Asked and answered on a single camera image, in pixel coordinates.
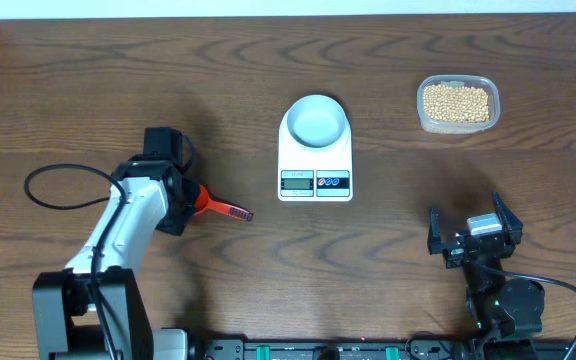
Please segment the red measuring scoop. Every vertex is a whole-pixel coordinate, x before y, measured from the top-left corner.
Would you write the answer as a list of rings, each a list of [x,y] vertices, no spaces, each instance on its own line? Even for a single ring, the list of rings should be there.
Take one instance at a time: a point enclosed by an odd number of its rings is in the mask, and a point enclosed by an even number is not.
[[[224,201],[216,200],[204,185],[199,185],[200,193],[195,201],[195,216],[203,214],[206,210],[211,210],[219,214],[250,222],[254,214],[238,205],[233,205]]]

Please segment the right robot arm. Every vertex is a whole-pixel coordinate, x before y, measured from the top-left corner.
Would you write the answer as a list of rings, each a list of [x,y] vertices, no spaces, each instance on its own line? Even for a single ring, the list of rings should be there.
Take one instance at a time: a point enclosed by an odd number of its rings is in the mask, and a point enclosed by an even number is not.
[[[474,342],[527,338],[543,329],[545,291],[535,280],[506,275],[501,261],[511,257],[523,236],[523,223],[492,195],[494,211],[467,220],[468,231],[448,242],[442,238],[438,213],[429,211],[427,239],[431,255],[443,257],[448,269],[463,270],[466,305],[478,326]]]

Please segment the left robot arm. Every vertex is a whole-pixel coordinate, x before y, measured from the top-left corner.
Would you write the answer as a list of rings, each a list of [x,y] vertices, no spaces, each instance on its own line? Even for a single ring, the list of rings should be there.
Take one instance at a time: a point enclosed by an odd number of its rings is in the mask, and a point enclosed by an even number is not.
[[[107,174],[106,208],[81,250],[42,272],[32,306],[42,359],[200,359],[202,344],[182,328],[152,328],[137,284],[155,232],[180,236],[195,214],[190,162],[136,156]]]

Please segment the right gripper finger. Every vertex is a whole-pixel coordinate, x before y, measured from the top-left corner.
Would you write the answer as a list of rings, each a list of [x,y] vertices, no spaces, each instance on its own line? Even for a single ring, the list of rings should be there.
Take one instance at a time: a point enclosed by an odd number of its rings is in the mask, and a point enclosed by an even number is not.
[[[492,193],[492,201],[495,213],[499,218],[502,229],[509,236],[522,236],[523,223],[519,218],[505,205],[498,192]]]
[[[435,211],[434,208],[429,209],[429,218],[430,218],[430,225],[429,225],[427,245],[439,246],[442,243],[442,235],[438,221],[438,213]]]

